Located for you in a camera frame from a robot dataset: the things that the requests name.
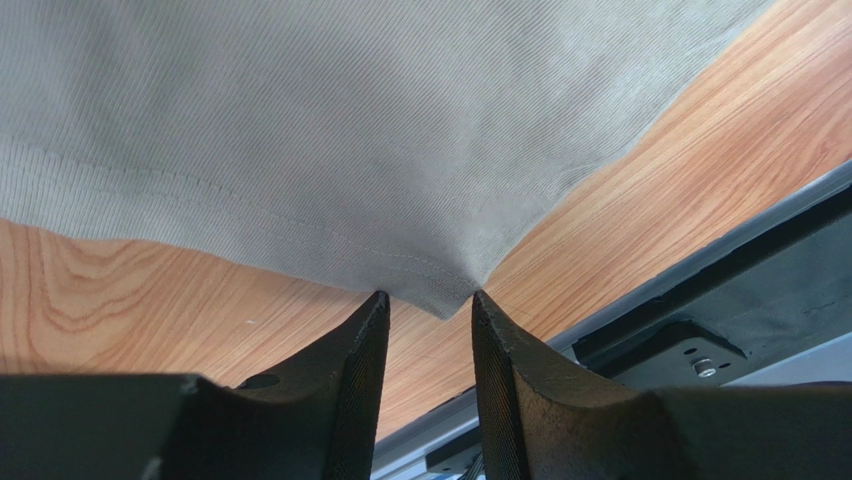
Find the gray cloth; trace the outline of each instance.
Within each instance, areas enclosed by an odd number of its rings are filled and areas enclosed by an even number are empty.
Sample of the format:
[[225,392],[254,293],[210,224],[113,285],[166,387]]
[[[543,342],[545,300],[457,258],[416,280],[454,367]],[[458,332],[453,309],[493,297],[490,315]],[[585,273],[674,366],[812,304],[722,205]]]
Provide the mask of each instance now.
[[0,216],[451,315],[770,0],[0,0]]

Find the screw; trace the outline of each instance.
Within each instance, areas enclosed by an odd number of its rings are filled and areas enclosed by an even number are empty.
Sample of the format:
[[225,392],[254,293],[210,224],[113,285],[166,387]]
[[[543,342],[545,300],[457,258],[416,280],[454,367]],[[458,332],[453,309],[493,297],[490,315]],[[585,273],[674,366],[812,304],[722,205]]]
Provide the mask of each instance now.
[[701,378],[712,377],[716,374],[716,367],[713,366],[713,360],[707,357],[699,358],[692,362],[692,368],[695,369],[695,373]]

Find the screw hole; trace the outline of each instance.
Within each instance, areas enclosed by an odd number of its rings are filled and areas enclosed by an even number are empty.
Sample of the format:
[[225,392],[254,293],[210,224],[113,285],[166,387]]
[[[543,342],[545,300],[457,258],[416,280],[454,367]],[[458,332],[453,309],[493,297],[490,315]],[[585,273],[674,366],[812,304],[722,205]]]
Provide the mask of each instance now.
[[253,377],[249,377],[243,382],[242,385],[239,386],[240,390],[252,390],[255,388],[266,388],[271,387],[273,385],[278,385],[278,377],[271,373],[261,373],[260,375],[255,375]]

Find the stitched seam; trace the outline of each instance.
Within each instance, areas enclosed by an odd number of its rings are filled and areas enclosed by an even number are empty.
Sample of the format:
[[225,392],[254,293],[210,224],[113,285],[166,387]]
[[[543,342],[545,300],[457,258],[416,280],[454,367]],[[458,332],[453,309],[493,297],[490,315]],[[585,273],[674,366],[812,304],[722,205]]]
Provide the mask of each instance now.
[[[301,222],[301,221],[299,221],[299,220],[293,220],[293,219],[291,219],[291,218],[284,217],[284,216],[282,216],[282,215],[279,215],[279,214],[276,214],[276,213],[270,212],[270,211],[268,211],[268,210],[264,209],[263,207],[260,207],[260,206],[258,206],[258,205],[256,205],[256,204],[252,203],[251,201],[249,201],[249,200],[245,199],[244,197],[242,197],[242,196],[240,196],[240,195],[236,194],[236,193],[235,193],[235,192],[233,192],[232,190],[229,190],[229,189],[227,189],[227,188],[225,188],[225,187],[223,187],[223,186],[221,186],[221,185],[217,185],[217,184],[214,184],[214,183],[208,182],[208,181],[206,181],[206,180],[202,180],[202,179],[200,179],[200,178],[198,178],[198,177],[192,177],[192,176],[188,176],[188,175],[181,175],[181,174],[177,174],[177,173],[173,173],[173,172],[168,172],[168,171],[166,171],[166,170],[154,170],[154,169],[147,169],[147,168],[142,168],[142,169],[140,169],[140,168],[111,168],[111,167],[105,167],[105,166],[102,166],[102,165],[94,165],[94,164],[91,164],[91,163],[79,162],[79,161],[74,160],[74,159],[66,158],[65,156],[60,155],[60,154],[58,154],[58,153],[55,153],[55,152],[49,152],[49,151],[47,151],[47,150],[45,150],[45,149],[43,149],[43,148],[35,147],[35,146],[33,146],[33,145],[30,145],[30,144],[29,144],[29,143],[27,143],[27,142],[23,142],[23,141],[20,141],[20,140],[16,140],[14,137],[9,137],[9,136],[7,136],[7,135],[4,135],[4,137],[6,137],[6,138],[11,138],[11,140],[12,140],[12,141],[11,141],[10,143],[12,143],[12,144],[14,144],[14,143],[20,143],[20,144],[24,145],[24,146],[25,146],[25,147],[27,147],[27,148],[30,148],[30,149],[33,149],[33,150],[40,150],[40,151],[42,151],[42,152],[45,152],[45,156],[50,156],[50,155],[52,155],[52,156],[58,157],[60,162],[72,163],[72,164],[77,165],[77,166],[82,167],[82,168],[91,168],[91,169],[93,169],[93,170],[95,170],[95,171],[102,170],[102,171],[104,171],[104,172],[121,172],[121,173],[123,173],[123,174],[143,174],[143,175],[144,175],[144,174],[150,174],[150,175],[158,175],[158,174],[159,174],[159,175],[162,175],[162,176],[165,176],[165,177],[171,178],[172,180],[188,180],[188,181],[193,181],[193,182],[195,182],[195,184],[196,184],[196,186],[197,186],[197,187],[200,187],[200,188],[201,188],[201,187],[203,187],[203,188],[206,188],[206,189],[214,190],[214,191],[216,191],[218,194],[225,194],[225,195],[227,195],[228,197],[234,198],[234,199],[236,199],[238,202],[240,202],[240,203],[242,203],[242,204],[244,204],[244,205],[246,205],[246,206],[248,206],[248,207],[251,207],[252,209],[254,209],[254,210],[256,210],[256,211],[258,211],[258,212],[260,212],[260,213],[262,213],[262,214],[264,214],[264,215],[268,215],[268,216],[270,216],[270,217],[272,217],[272,218],[275,218],[275,219],[277,219],[277,220],[282,220],[282,221],[287,222],[287,223],[292,223],[292,224],[294,224],[294,225],[299,225],[299,226],[306,227],[306,228],[309,228],[309,229],[312,229],[312,230],[317,230],[317,231],[320,231],[320,232],[325,232],[325,233],[328,233],[328,234],[334,235],[335,237],[338,237],[339,239],[343,240],[344,242],[346,242],[346,243],[348,243],[348,244],[350,244],[350,245],[353,245],[353,246],[355,246],[355,247],[357,247],[357,248],[360,248],[360,249],[362,249],[362,250],[364,250],[364,251],[367,251],[367,252],[370,252],[370,253],[374,253],[374,254],[376,254],[376,255],[381,255],[381,256],[383,256],[383,257],[388,257],[388,258],[407,258],[407,259],[411,259],[411,260],[416,260],[416,261],[418,261],[418,262],[421,262],[421,263],[424,263],[424,264],[426,264],[426,265],[429,265],[430,267],[435,268],[435,269],[437,269],[438,271],[440,271],[440,272],[442,272],[442,273],[445,273],[445,274],[449,275],[450,277],[454,278],[456,281],[458,281],[458,282],[460,282],[460,283],[462,283],[462,284],[464,284],[464,285],[467,285],[467,286],[469,286],[469,287],[473,287],[473,288],[479,288],[479,287],[478,287],[478,286],[477,286],[474,282],[471,282],[471,281],[469,281],[469,280],[467,280],[467,279],[465,279],[465,278],[462,278],[462,277],[460,277],[460,276],[458,276],[458,275],[456,275],[456,274],[454,274],[454,273],[451,273],[451,272],[449,272],[449,271],[447,271],[447,270],[445,270],[445,269],[443,269],[443,268],[439,267],[438,265],[435,265],[434,263],[432,263],[432,262],[430,262],[430,261],[428,261],[428,260],[426,260],[426,259],[424,259],[424,258],[416,257],[416,256],[412,256],[412,255],[401,255],[401,254],[385,253],[385,252],[381,252],[381,251],[378,251],[378,250],[373,250],[373,249],[372,249],[372,248],[370,248],[370,247],[367,247],[367,246],[365,246],[365,245],[361,245],[361,244],[359,244],[359,243],[357,243],[357,242],[355,242],[355,241],[353,241],[353,240],[348,239],[348,238],[347,238],[347,237],[345,237],[343,234],[340,234],[340,233],[338,233],[338,232],[335,232],[334,230],[330,230],[330,229],[328,229],[328,228],[324,228],[324,227],[320,227],[320,226],[317,226],[317,225],[312,225],[312,224],[309,224],[309,223]],[[12,166],[13,166],[14,168],[18,168],[18,169],[20,169],[23,173],[25,173],[25,174],[27,174],[27,175],[31,175],[31,176],[34,176],[34,177],[36,177],[36,178],[43,178],[43,179],[45,179],[45,180],[47,180],[47,181],[51,181],[51,182],[54,182],[54,183],[58,183],[58,182],[59,182],[59,180],[54,180],[54,179],[46,178],[46,177],[44,177],[44,176],[42,176],[42,175],[38,175],[38,174],[33,173],[33,172],[28,172],[25,166],[20,166],[20,165],[12,165]],[[100,190],[100,189],[91,188],[91,187],[83,187],[83,188],[86,188],[87,190],[91,190],[91,191],[102,192],[102,193],[112,193],[112,194],[127,193],[127,192],[119,192],[119,191],[117,191],[117,190],[115,190],[115,191],[113,191],[113,190]],[[195,202],[195,201],[193,201],[193,200],[185,199],[185,198],[182,198],[182,197],[170,196],[170,195],[154,194],[154,193],[136,193],[136,192],[133,192],[133,193],[130,193],[130,194],[132,194],[132,195],[151,196],[151,197],[155,197],[155,198],[156,198],[156,197],[162,197],[162,198],[168,198],[168,199],[173,199],[173,200],[178,200],[178,201],[184,201],[184,202],[192,203],[192,204],[199,205],[199,206],[205,206],[204,204],[202,204],[202,203],[200,203],[200,202]],[[268,231],[268,230],[265,230],[265,229],[261,229],[261,230],[263,230],[263,231],[264,231],[264,232],[266,232],[266,233],[272,234],[273,236],[276,236],[277,238],[280,238],[280,239],[282,239],[282,240],[286,240],[286,238],[284,238],[284,237],[280,237],[280,236],[278,236],[277,234],[274,234],[274,233],[273,233],[273,232],[271,232],[271,231]]]
[[[37,180],[45,181],[45,182],[51,183],[51,184],[53,184],[53,185],[70,185],[70,183],[62,182],[62,181],[55,180],[55,179],[52,179],[52,178],[45,178],[45,177],[43,177],[43,176],[41,176],[41,175],[37,175],[37,174],[34,174],[34,173],[32,173],[32,172],[27,172],[26,170],[24,170],[23,168],[21,168],[21,167],[19,167],[19,166],[13,166],[13,168],[17,168],[17,169],[18,169],[18,170],[20,170],[20,171],[21,171],[24,175],[28,175],[28,176],[30,176],[30,177],[33,177],[33,178],[37,179]],[[100,194],[118,194],[118,193],[127,193],[127,192],[118,192],[117,190],[105,190],[105,189],[91,188],[91,187],[85,187],[85,188],[86,188],[86,190],[89,190],[89,191],[92,191],[92,192],[95,192],[95,193],[100,193]],[[165,199],[169,199],[169,200],[175,200],[175,201],[177,201],[177,202],[181,202],[181,203],[188,203],[188,204],[192,204],[192,205],[198,205],[198,206],[205,207],[205,208],[207,208],[207,207],[208,207],[208,205],[205,205],[205,204],[203,204],[203,203],[201,203],[201,202],[196,202],[196,201],[194,201],[194,200],[190,200],[190,199],[187,199],[187,198],[175,197],[175,196],[171,196],[171,195],[163,195],[163,194],[158,194],[158,193],[145,193],[145,192],[139,192],[139,193],[134,192],[134,193],[132,193],[132,195],[139,195],[139,196],[143,196],[143,197],[153,197],[153,198],[165,198]],[[237,215],[232,214],[232,213],[225,213],[225,215],[232,216],[232,217],[237,217]],[[288,238],[286,238],[286,237],[284,237],[284,236],[282,236],[282,235],[280,235],[280,234],[277,234],[277,233],[275,233],[275,232],[273,232],[273,231],[267,230],[267,229],[265,229],[265,228],[263,228],[263,227],[256,227],[256,228],[258,228],[260,231],[262,231],[262,232],[264,232],[264,233],[267,233],[267,234],[269,234],[269,235],[271,235],[271,236],[273,236],[273,237],[275,237],[275,238],[278,238],[278,239],[280,239],[280,240],[285,240],[285,241],[289,240]],[[442,279],[441,279],[441,278],[434,277],[434,276],[429,275],[429,274],[427,274],[427,273],[418,272],[417,270],[411,270],[411,269],[403,268],[403,267],[392,267],[392,266],[389,266],[389,265],[369,265],[369,264],[366,264],[366,263],[354,262],[354,261],[349,260],[349,259],[345,259],[344,261],[349,262],[349,263],[353,263],[353,264],[355,264],[355,265],[362,265],[362,266],[370,267],[370,268],[374,268],[374,267],[378,266],[379,268],[385,268],[385,269],[389,269],[389,270],[399,270],[399,271],[403,271],[403,272],[413,273],[413,274],[415,274],[415,275],[417,275],[417,276],[420,276],[420,277],[426,278],[426,279],[428,279],[428,280],[431,280],[431,281],[435,282],[435,283],[436,283],[436,284],[438,284],[438,285],[441,285],[441,284],[443,283],[443,281],[442,281]],[[466,281],[466,280],[464,280],[464,279],[462,279],[462,278],[460,278],[460,277],[457,277],[457,276],[455,276],[455,275],[452,275],[452,274],[449,274],[449,275],[450,275],[453,279],[455,279],[455,280],[459,280],[459,281],[463,282],[464,284],[466,284],[467,286],[470,286],[470,287],[473,287],[473,288],[479,288],[479,287],[477,287],[475,284],[473,284],[472,282],[468,282],[468,281]]]

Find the wooden surface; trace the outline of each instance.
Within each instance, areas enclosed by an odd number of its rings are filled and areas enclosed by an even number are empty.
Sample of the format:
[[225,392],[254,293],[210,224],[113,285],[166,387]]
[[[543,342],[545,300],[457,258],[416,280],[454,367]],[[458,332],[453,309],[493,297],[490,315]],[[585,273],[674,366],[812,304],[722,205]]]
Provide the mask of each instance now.
[[[488,290],[552,337],[849,157],[852,1],[780,0],[628,158],[572,192]],[[234,385],[366,296],[0,221],[5,372],[199,371]],[[379,437],[471,386],[468,308],[441,322],[394,303]]]

